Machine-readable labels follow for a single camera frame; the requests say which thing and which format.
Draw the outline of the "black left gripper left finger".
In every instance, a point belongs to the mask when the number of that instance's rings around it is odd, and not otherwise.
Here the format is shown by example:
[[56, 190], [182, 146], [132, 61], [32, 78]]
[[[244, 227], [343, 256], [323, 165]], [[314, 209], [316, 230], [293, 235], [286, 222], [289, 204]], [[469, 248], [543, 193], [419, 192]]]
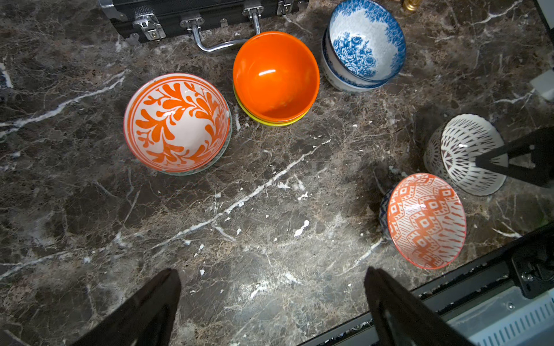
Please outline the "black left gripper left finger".
[[168, 345], [180, 300], [181, 282], [164, 269], [75, 345]]

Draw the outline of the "orange leaf pattern bowl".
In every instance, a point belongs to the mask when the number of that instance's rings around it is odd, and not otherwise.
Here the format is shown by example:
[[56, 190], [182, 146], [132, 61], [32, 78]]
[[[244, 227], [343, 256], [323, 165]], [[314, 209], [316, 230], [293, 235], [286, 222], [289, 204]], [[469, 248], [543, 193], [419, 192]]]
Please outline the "orange leaf pattern bowl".
[[173, 73], [143, 85], [129, 101], [123, 134], [132, 154], [162, 172], [188, 172], [223, 147], [229, 123], [222, 93], [198, 76]]

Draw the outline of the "orange plastic bowl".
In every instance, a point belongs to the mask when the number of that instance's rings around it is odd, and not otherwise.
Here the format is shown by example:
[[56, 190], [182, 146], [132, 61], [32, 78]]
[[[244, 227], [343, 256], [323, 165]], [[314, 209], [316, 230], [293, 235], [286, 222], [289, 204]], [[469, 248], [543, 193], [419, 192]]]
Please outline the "orange plastic bowl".
[[309, 112], [320, 89], [320, 69], [311, 50], [279, 31], [249, 39], [236, 55], [232, 78], [243, 105], [257, 118], [275, 123]]

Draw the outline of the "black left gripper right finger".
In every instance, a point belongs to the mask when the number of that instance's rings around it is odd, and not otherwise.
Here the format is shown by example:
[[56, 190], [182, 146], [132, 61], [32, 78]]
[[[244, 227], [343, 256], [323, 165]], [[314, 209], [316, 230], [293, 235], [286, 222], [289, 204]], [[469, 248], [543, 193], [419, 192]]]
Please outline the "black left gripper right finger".
[[379, 344], [471, 344], [383, 269], [369, 267], [364, 288]]

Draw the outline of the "large blue floral bowl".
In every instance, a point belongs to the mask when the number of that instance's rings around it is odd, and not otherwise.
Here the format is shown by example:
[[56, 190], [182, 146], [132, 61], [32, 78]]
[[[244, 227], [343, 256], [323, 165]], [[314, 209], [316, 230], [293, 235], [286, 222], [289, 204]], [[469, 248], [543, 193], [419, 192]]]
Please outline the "large blue floral bowl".
[[375, 1], [342, 1], [327, 36], [340, 64], [365, 82], [388, 82], [405, 63], [405, 36], [395, 17]]

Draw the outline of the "small blue floral bowl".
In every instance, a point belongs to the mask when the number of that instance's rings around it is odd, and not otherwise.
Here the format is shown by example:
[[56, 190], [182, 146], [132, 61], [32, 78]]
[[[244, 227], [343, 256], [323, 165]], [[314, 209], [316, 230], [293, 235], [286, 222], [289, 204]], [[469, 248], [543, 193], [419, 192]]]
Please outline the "small blue floral bowl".
[[327, 28], [325, 29], [325, 33], [322, 38], [321, 56], [324, 75], [336, 89], [344, 92], [360, 93], [379, 88], [387, 83], [387, 81], [368, 82], [349, 72], [346, 67], [340, 63], [336, 53], [334, 52]]

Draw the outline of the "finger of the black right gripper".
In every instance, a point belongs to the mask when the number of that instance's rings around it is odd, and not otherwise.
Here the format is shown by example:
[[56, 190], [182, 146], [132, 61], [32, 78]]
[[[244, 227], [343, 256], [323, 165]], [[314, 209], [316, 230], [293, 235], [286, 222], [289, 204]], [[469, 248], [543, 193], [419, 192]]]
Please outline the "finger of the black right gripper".
[[538, 187], [553, 187], [553, 127], [540, 128], [476, 157], [476, 167]]

